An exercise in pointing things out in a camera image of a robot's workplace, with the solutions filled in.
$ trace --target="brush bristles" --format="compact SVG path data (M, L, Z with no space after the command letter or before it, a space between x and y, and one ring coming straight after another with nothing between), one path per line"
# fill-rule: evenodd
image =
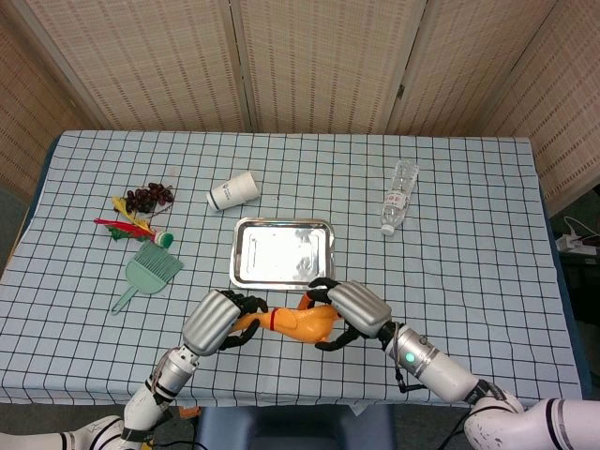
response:
M149 241L143 244L133 259L165 282L173 278L184 266L167 250Z

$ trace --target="grape bunch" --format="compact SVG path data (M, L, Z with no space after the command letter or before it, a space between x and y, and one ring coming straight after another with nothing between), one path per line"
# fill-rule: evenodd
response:
M161 184L149 183L148 188L135 189L135 192L128 190L125 202L127 212L150 213L157 203L160 206L164 206L165 203L172 203L174 197L169 188Z

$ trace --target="rubber chicken toy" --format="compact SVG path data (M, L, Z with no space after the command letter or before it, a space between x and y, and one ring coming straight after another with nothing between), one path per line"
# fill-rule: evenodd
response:
M305 294L297 309L274 307L269 312L256 312L240 318L232 332L245 330L256 319L261 327L277 331L282 335L308 344L325 342L334 322L340 319L336 310L329 305L308 308L310 299Z

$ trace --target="green brush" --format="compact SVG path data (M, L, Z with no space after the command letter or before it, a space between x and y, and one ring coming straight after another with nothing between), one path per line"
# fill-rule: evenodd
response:
M184 265L167 250L148 241L135 257L127 263L125 276L131 285L112 308L118 314L137 291L151 294L162 290Z

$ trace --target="bottle label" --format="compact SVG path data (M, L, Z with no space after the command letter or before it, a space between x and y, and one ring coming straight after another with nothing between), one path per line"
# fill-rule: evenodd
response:
M385 196L385 203L400 209L406 209L408 207L409 198L402 192L389 192Z

